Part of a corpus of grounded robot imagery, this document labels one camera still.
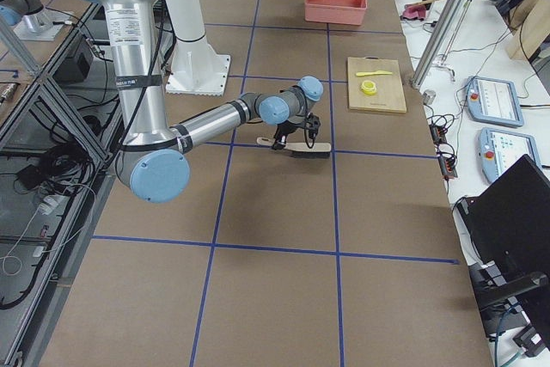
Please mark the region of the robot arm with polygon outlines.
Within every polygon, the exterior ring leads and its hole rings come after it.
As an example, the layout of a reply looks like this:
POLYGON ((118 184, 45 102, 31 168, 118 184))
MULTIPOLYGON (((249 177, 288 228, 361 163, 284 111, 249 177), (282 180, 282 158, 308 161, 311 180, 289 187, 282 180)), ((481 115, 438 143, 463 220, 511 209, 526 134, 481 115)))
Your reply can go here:
POLYGON ((298 149, 319 149, 319 119, 312 110, 321 82, 305 76, 276 94, 246 93, 178 124, 167 121, 166 93, 221 95, 230 58, 208 43, 199 0, 89 0, 105 12, 115 84, 125 129, 114 154, 119 179, 139 198, 164 203, 190 178, 186 153, 194 147, 261 119, 276 129, 270 145, 288 147, 303 130, 298 149))

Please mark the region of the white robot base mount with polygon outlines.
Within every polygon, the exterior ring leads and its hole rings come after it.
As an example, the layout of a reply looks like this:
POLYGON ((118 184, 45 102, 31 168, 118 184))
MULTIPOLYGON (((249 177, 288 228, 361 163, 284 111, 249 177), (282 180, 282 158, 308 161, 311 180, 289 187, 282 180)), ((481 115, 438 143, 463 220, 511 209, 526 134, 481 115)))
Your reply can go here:
POLYGON ((166 0, 176 44, 166 90, 170 94, 221 96, 229 55, 216 53, 206 37, 199 0, 166 0))

